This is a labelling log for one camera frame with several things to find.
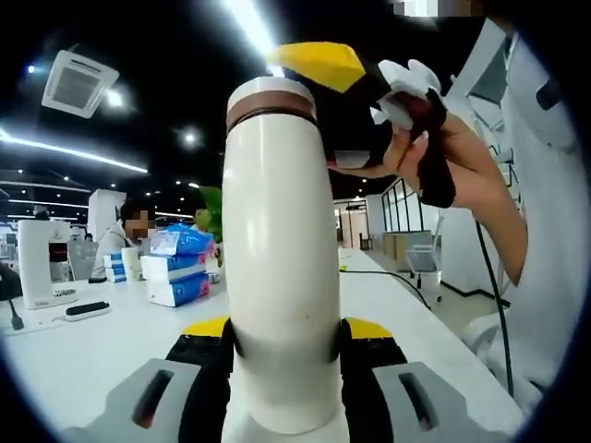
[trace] green plant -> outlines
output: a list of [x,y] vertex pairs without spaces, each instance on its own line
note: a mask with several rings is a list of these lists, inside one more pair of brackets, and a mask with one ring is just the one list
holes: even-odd
[[202,231],[213,234],[215,243],[223,241],[222,236],[222,189],[213,186],[201,186],[199,192],[205,200],[206,210],[195,214],[195,224]]

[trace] black cable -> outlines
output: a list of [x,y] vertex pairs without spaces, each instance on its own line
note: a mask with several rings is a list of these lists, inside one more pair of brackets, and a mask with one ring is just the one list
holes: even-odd
[[411,283],[409,280],[407,280],[402,275],[398,275],[398,274],[395,274],[393,272],[387,272],[385,270],[342,270],[342,269],[340,269],[339,271],[340,272],[348,272],[350,274],[384,274],[384,275],[392,275],[394,278],[399,279],[399,280],[402,280],[408,286],[410,286],[413,289],[413,291],[415,291],[416,295],[418,295],[418,298],[420,299],[420,301],[423,302],[423,305],[425,305],[425,307],[429,311],[431,310],[431,306],[429,306],[427,304],[427,302],[423,298],[423,294],[418,290],[418,288],[416,288],[416,286],[413,283]]
[[22,322],[22,318],[20,318],[17,314],[17,310],[15,306],[12,304],[12,299],[8,299],[8,303],[10,304],[10,310],[12,311],[12,318],[10,321],[12,322],[12,329],[14,330],[21,330],[25,327],[24,323]]
[[513,370],[511,368],[511,351],[509,349],[509,333],[507,332],[507,322],[505,321],[505,311],[501,304],[501,293],[495,280],[495,274],[492,271],[490,265],[490,258],[488,257],[487,247],[484,244],[484,237],[482,236],[482,228],[480,223],[476,222],[476,230],[478,232],[478,240],[480,241],[480,247],[482,248],[482,255],[484,261],[487,263],[488,276],[490,277],[490,283],[492,284],[492,291],[495,295],[495,302],[497,302],[497,309],[499,310],[499,317],[501,318],[501,332],[502,332],[502,343],[505,348],[505,366],[507,366],[507,390],[509,395],[513,396]]

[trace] floor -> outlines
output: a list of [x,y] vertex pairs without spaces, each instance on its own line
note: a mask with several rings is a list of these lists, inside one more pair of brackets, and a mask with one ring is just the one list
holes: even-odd
[[[380,251],[366,251],[366,253],[387,271],[396,272],[394,260],[384,256]],[[408,273],[402,273],[402,275],[410,280]],[[457,336],[462,334],[464,327],[474,318],[497,311],[494,300],[479,294],[462,297],[439,285],[438,279],[435,278],[427,280],[424,278],[420,292],[431,306],[433,314]],[[441,296],[440,302],[437,301],[438,296]]]

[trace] person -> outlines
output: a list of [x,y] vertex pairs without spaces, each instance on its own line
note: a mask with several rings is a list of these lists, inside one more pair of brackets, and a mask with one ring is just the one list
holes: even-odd
[[103,256],[120,252],[124,247],[140,247],[141,240],[148,238],[149,230],[153,228],[153,207],[140,200],[126,201],[119,210],[119,220],[104,233],[99,241],[92,278],[105,278]]
[[[539,102],[539,94],[532,94],[533,100],[524,96],[519,83],[524,78],[548,78],[546,85],[552,80],[521,37],[506,22],[498,24],[511,39],[501,111],[514,150],[525,216],[513,202],[487,145],[460,117],[448,113],[441,133],[456,189],[452,205],[471,210],[488,231],[515,286],[506,312],[513,397],[530,414],[558,373],[585,300],[591,209],[583,153],[566,112],[559,109],[565,106],[560,95],[549,106]],[[381,164],[344,169],[329,162],[329,168],[366,178],[396,174],[420,195],[417,166],[428,147],[428,135],[412,140],[396,125],[392,132]],[[506,387],[500,328],[472,351]]]

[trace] yellow panel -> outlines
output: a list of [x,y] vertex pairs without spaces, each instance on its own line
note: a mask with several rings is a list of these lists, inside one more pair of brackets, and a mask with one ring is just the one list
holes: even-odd
[[348,317],[346,320],[351,327],[351,338],[354,340],[387,339],[392,337],[392,334],[383,326],[371,323],[370,321],[351,317]]
[[285,44],[268,54],[267,60],[339,92],[345,92],[366,74],[355,51],[342,43]]
[[217,317],[211,320],[195,323],[183,330],[184,335],[199,335],[205,337],[222,337],[223,327],[229,317]]

